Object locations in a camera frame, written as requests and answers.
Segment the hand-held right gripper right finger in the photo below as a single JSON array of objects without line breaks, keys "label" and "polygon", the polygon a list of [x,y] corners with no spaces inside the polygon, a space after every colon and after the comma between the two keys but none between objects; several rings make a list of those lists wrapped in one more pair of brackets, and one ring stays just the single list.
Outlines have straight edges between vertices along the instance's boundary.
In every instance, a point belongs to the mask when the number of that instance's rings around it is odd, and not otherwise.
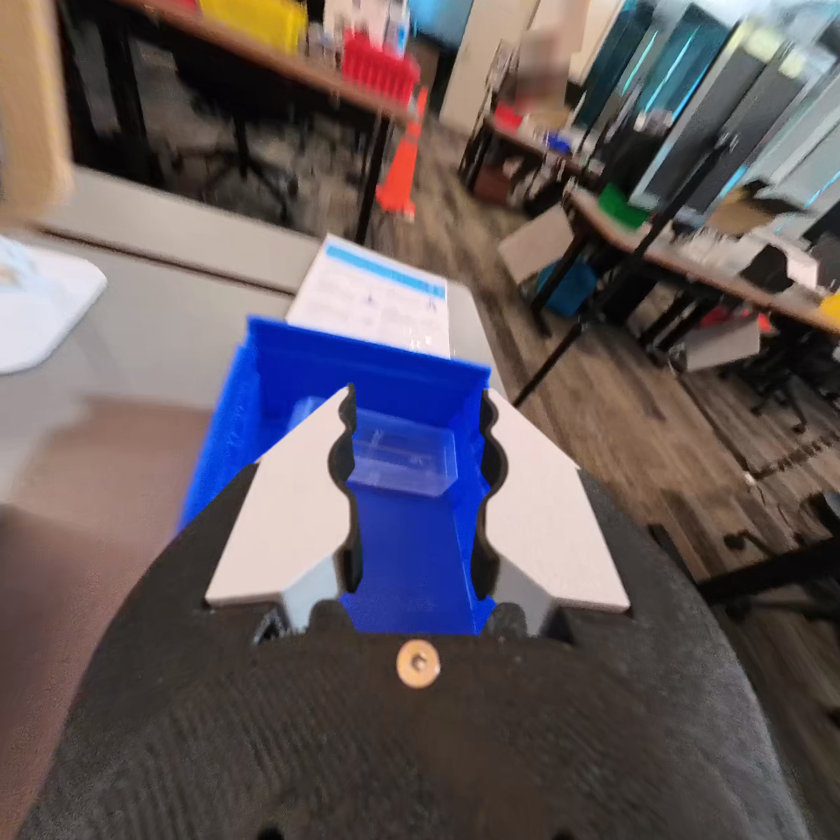
[{"label": "hand-held right gripper right finger", "polygon": [[480,400],[472,588],[545,635],[560,610],[628,615],[631,602],[583,487],[581,468],[496,390]]}]

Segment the blue plastic bin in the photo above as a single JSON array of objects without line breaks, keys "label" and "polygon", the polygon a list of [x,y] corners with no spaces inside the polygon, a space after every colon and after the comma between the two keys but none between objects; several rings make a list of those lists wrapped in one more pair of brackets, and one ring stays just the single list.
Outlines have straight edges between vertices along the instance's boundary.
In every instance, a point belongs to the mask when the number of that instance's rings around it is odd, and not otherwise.
[{"label": "blue plastic bin", "polygon": [[247,464],[285,437],[327,398],[352,384],[356,405],[455,432],[456,483],[441,497],[353,486],[358,501],[363,577],[342,602],[362,632],[478,633],[469,581],[480,475],[480,400],[491,369],[481,360],[446,359],[248,318],[217,399],[188,488],[184,529]]}]

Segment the clear plastic drawer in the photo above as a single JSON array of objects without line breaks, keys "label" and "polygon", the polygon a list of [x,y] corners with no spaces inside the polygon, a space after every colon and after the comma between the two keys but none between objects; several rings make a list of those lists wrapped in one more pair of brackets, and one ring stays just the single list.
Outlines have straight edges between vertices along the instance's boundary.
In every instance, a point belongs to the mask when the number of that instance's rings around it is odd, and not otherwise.
[{"label": "clear plastic drawer", "polygon": [[355,407],[347,486],[417,497],[443,496],[459,477],[455,432]]}]

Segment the printed instruction sheet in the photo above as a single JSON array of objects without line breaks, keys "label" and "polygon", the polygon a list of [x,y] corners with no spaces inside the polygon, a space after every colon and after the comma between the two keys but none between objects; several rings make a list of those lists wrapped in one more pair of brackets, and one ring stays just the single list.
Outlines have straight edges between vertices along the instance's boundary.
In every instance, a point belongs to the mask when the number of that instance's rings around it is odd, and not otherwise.
[{"label": "printed instruction sheet", "polygon": [[451,357],[448,282],[327,235],[286,320],[304,329]]}]

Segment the blue bin under table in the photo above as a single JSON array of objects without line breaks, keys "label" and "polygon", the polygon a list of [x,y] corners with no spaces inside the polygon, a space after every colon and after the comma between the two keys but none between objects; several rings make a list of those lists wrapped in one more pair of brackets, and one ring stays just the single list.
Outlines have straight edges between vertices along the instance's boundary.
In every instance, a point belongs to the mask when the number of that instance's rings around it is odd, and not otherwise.
[{"label": "blue bin under table", "polygon": [[562,318],[574,318],[595,292],[598,278],[583,259],[577,259],[560,284],[555,288],[544,308]]}]

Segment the grey board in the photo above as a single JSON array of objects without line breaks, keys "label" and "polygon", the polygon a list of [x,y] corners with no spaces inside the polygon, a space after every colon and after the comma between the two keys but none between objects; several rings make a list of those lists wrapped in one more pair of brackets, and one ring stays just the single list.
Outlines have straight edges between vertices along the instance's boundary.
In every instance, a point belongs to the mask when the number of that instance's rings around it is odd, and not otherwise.
[{"label": "grey board", "polygon": [[563,257],[573,238],[570,219],[559,203],[502,239],[497,251],[510,278],[521,284]]}]

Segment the wooden table with black legs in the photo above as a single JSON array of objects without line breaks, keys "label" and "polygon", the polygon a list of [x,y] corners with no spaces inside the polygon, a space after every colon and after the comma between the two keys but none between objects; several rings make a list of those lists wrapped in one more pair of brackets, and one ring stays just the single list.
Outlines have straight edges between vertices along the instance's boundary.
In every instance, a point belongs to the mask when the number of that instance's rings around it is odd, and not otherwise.
[{"label": "wooden table with black legs", "polygon": [[657,269],[660,280],[674,278],[687,286],[695,295],[711,297],[716,306],[720,298],[734,298],[751,304],[760,312],[778,312],[786,318],[804,324],[833,336],[839,336],[838,317],[834,317],[818,306],[807,306],[788,302],[781,295],[764,291],[738,275],[729,275],[719,269],[688,259],[669,245],[657,245],[655,238],[662,227],[652,226],[646,236],[631,231],[610,218],[597,204],[596,197],[580,187],[570,191],[564,203],[575,213],[572,224],[572,240],[560,258],[560,264],[552,273],[540,292],[529,300],[530,312],[537,326],[544,334],[550,334],[543,321],[542,310],[557,286],[565,278],[585,247],[599,240],[625,255],[618,264],[616,274],[599,293],[594,293],[583,304],[570,330],[541,365],[537,373],[522,387],[514,398],[513,405],[519,408],[537,391],[552,368],[560,361],[585,330],[594,323],[603,321],[604,307],[629,286],[631,280]]}]

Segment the white paper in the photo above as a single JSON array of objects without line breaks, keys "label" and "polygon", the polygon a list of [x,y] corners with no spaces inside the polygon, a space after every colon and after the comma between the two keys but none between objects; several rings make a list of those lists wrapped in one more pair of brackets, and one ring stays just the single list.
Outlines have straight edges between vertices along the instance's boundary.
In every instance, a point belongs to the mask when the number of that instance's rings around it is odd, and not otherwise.
[{"label": "white paper", "polygon": [[107,287],[88,260],[1,237],[1,375],[47,361]]}]

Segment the small green bin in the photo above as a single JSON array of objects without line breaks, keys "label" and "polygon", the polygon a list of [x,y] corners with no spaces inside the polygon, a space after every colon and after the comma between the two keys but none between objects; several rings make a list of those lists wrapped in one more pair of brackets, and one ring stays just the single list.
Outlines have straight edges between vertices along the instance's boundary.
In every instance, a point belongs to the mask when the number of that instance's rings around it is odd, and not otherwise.
[{"label": "small green bin", "polygon": [[603,186],[597,206],[616,224],[631,230],[638,230],[650,218],[649,212],[630,204],[624,192],[613,182]]}]

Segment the black bag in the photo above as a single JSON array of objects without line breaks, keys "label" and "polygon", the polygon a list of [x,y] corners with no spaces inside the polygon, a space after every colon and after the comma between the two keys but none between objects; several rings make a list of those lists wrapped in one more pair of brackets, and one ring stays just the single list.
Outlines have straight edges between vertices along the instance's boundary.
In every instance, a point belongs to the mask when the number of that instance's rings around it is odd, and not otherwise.
[{"label": "black bag", "polygon": [[771,295],[779,295],[794,283],[787,270],[788,258],[785,252],[767,244],[740,270],[739,275],[756,288]]}]

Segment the orange traffic cone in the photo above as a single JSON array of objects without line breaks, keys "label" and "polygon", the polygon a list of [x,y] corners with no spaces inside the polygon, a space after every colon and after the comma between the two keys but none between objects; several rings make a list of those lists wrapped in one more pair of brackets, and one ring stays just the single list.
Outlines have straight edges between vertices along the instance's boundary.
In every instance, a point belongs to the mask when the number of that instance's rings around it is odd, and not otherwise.
[{"label": "orange traffic cone", "polygon": [[427,109],[428,88],[421,87],[416,98],[415,119],[409,122],[396,146],[392,163],[382,184],[375,189],[374,199],[385,214],[413,222],[416,206],[412,199],[419,141]]}]

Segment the long wooden table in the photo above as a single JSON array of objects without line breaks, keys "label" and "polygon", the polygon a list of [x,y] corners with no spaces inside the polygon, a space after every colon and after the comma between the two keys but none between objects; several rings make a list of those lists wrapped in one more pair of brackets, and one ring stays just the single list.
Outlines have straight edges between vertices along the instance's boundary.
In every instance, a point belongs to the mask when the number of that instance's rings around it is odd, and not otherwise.
[{"label": "long wooden table", "polygon": [[110,2],[110,5],[141,17],[144,27],[154,29],[152,39],[170,40],[176,35],[202,42],[235,56],[252,67],[266,70],[275,77],[297,84],[310,93],[320,93],[337,103],[345,103],[367,114],[374,124],[371,149],[365,154],[360,210],[353,237],[357,245],[366,244],[389,133],[396,125],[407,130],[423,123],[424,97],[419,93],[413,94],[408,103],[402,104],[362,86],[357,80],[343,77],[338,70],[327,68],[323,62],[264,45],[257,38],[241,34],[226,23],[206,17],[201,10],[189,9],[177,2],[116,1]]}]

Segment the red plastic bin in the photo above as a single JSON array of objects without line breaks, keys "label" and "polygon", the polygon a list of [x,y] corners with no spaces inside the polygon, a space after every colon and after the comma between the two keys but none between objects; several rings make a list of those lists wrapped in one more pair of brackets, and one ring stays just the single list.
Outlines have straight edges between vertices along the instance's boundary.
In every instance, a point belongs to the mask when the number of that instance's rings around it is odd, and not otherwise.
[{"label": "red plastic bin", "polygon": [[376,47],[357,30],[343,34],[343,77],[406,107],[421,80],[421,69],[411,55],[399,56],[390,47]]}]

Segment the beige cardboard panel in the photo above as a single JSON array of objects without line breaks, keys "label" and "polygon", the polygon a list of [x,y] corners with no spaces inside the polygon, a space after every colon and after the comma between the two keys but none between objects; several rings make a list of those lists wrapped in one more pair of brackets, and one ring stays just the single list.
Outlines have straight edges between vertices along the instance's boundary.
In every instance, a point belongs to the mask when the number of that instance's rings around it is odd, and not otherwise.
[{"label": "beige cardboard panel", "polygon": [[2,216],[37,219],[65,202],[73,165],[56,7],[2,1]]}]

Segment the yellow plastic bin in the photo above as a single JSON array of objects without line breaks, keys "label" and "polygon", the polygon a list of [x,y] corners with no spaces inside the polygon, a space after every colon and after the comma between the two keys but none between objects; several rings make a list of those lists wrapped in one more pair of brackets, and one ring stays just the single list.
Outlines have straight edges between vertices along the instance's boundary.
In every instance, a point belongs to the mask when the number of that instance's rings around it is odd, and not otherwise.
[{"label": "yellow plastic bin", "polygon": [[308,9],[297,1],[198,1],[203,15],[286,54],[297,54],[308,31]]}]

